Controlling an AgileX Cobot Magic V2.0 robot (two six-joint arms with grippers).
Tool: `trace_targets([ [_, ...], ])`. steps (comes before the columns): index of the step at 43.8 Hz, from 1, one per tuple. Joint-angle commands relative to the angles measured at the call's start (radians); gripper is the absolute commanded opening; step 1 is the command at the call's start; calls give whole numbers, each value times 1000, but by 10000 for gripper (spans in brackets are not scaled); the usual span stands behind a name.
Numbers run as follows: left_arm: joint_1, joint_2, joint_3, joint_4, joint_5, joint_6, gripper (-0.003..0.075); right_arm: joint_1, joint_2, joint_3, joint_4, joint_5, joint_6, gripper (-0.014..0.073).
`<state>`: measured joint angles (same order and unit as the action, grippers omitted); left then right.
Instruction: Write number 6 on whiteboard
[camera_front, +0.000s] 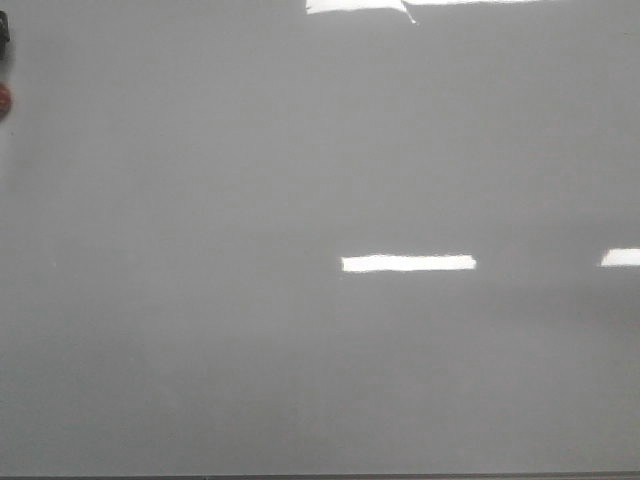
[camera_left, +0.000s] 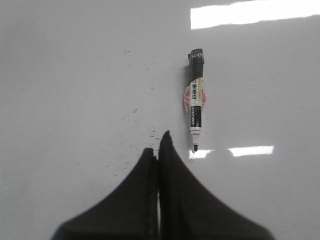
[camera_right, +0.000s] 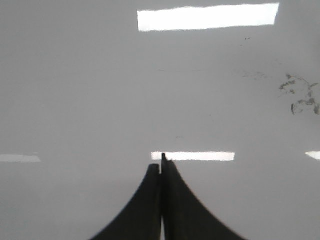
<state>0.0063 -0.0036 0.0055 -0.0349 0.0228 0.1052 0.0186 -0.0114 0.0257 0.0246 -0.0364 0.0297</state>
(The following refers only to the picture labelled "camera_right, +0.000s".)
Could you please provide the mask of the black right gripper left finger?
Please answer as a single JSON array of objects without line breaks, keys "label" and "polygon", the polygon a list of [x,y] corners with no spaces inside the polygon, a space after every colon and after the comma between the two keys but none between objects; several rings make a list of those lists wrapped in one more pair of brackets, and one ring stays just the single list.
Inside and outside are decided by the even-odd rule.
[{"label": "black right gripper left finger", "polygon": [[94,240],[159,240],[161,238],[161,175],[150,164],[131,200]]}]

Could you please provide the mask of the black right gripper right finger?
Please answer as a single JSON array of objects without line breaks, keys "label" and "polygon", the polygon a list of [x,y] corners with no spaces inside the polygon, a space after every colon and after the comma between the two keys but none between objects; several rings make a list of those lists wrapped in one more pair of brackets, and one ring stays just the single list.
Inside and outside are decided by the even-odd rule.
[{"label": "black right gripper right finger", "polygon": [[161,159],[161,204],[166,240],[242,240],[197,199],[175,163]]}]

